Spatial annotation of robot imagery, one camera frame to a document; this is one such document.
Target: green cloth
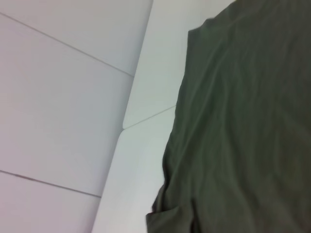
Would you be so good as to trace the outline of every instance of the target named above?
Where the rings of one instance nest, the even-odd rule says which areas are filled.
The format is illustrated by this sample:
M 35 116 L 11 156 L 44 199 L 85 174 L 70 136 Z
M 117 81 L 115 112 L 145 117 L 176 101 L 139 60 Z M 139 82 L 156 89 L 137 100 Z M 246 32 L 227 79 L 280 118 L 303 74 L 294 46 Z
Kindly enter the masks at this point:
M 311 232 L 311 0 L 237 0 L 189 32 L 149 233 Z

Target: white wall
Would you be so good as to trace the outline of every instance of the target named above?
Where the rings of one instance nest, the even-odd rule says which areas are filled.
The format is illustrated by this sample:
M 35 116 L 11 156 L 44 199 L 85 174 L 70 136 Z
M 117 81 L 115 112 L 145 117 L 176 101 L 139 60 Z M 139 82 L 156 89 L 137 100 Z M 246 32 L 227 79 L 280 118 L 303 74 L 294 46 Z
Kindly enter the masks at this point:
M 0 232 L 90 232 L 151 4 L 0 1 Z

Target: white cabinet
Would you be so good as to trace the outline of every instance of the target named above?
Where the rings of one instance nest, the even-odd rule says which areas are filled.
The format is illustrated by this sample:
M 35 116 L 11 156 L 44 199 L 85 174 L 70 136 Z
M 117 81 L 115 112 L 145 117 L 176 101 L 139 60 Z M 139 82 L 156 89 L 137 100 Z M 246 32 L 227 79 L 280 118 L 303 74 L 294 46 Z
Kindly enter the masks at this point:
M 0 172 L 0 232 L 89 233 L 100 198 Z
M 101 196 L 132 81 L 0 15 L 0 170 Z
M 176 105 L 184 76 L 188 31 L 232 0 L 155 0 L 123 127 Z
M 93 233 L 145 233 L 164 184 L 163 153 L 173 127 L 174 108 L 122 132 L 105 185 Z
M 152 0 L 1 0 L 0 12 L 131 75 Z

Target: olive green fabric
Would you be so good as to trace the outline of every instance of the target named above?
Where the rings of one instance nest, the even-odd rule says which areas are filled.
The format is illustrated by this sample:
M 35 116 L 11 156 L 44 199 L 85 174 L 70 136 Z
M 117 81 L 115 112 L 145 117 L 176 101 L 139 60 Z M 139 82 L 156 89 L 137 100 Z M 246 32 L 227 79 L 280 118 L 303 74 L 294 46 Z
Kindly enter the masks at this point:
M 237 0 L 189 32 L 149 233 L 311 232 L 311 0 Z

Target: white panel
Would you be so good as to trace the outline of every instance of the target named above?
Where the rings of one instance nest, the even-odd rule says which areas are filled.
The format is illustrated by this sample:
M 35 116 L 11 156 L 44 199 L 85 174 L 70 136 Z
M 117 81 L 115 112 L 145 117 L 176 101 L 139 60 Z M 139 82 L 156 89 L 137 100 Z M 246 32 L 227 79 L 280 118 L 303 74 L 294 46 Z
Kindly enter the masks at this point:
M 101 195 L 131 84 L 0 16 L 0 170 Z
M 93 233 L 145 233 L 164 184 L 162 158 L 173 127 L 174 108 L 122 132 L 96 216 Z
M 152 0 L 1 0 L 0 12 L 135 74 Z
M 0 173 L 0 232 L 90 233 L 97 197 Z
M 123 127 L 176 104 L 184 76 L 188 31 L 216 16 L 232 0 L 155 0 Z

